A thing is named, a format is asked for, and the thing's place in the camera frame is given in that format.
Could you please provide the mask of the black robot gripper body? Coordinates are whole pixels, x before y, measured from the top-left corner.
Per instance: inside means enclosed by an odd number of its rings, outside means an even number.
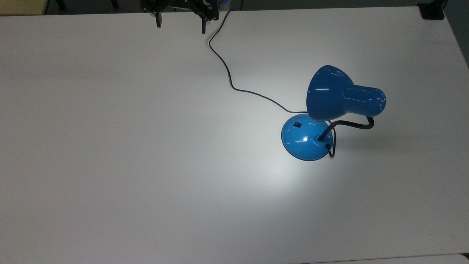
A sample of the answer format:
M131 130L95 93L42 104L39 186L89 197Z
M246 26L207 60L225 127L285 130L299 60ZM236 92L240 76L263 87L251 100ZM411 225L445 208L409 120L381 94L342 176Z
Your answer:
M142 0L141 10L154 15L154 11L163 12L167 7L191 10L201 19L207 21L219 19L219 4L217 0Z

